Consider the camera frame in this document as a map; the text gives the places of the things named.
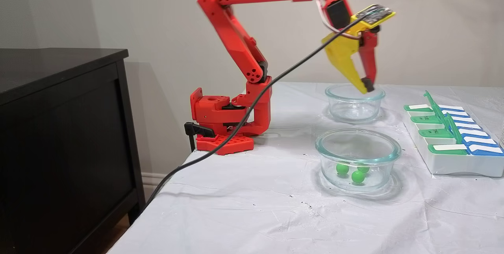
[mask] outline white tablecloth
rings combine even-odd
[[[428,89],[496,138],[504,88],[381,86],[377,121],[360,127],[392,136],[403,155],[385,187],[352,194],[326,183],[313,145],[350,126],[326,117],[328,85],[275,85],[271,126],[255,149],[178,172],[110,254],[504,253],[504,179],[431,175],[402,123],[402,106],[426,103]]]

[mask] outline red base plate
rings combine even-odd
[[[205,141],[203,137],[196,137],[196,147],[198,150],[213,150],[219,146],[225,139],[227,135],[217,135],[217,139],[214,141]],[[227,154],[234,154],[235,152],[244,152],[245,150],[254,149],[254,140],[250,137],[245,136],[234,136],[231,141],[225,144],[216,154],[223,156]]]

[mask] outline baseboard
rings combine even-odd
[[[166,176],[165,174],[142,172],[142,181],[144,182],[145,200],[149,200],[154,189],[156,189],[156,186],[159,184],[159,182],[161,182],[161,180],[165,176]]]

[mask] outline bowl rim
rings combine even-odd
[[[333,154],[332,152],[329,152],[326,148],[323,146],[323,141],[330,135],[342,133],[342,132],[350,132],[350,133],[360,133],[360,134],[368,134],[372,136],[377,136],[380,137],[390,143],[390,145],[393,147],[392,152],[385,157],[381,158],[376,158],[376,159],[356,159],[356,158],[350,158],[346,156],[339,156],[336,154]],[[381,166],[381,165],[386,165],[390,164],[396,160],[398,160],[401,157],[402,149],[399,143],[392,139],[391,137],[380,133],[376,131],[371,131],[371,130],[364,130],[364,129],[336,129],[336,130],[329,130],[319,137],[317,137],[315,141],[315,148],[321,154],[324,156],[326,159],[329,159],[334,162],[339,162],[339,163],[345,163],[347,165],[356,165],[356,166]]]
[[[335,87],[353,87],[353,85],[345,83],[345,84],[331,85],[326,88],[326,96],[343,102],[366,103],[366,102],[378,101],[381,100],[382,98],[385,98],[385,91],[383,89],[380,89],[379,87],[375,87],[374,89],[375,91],[378,91],[378,94],[376,96],[370,96],[367,98],[345,98],[344,96],[335,95],[331,92],[331,89]]]

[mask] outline pill organizer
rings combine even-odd
[[[501,177],[504,151],[463,107],[405,105],[404,124],[432,174]]]

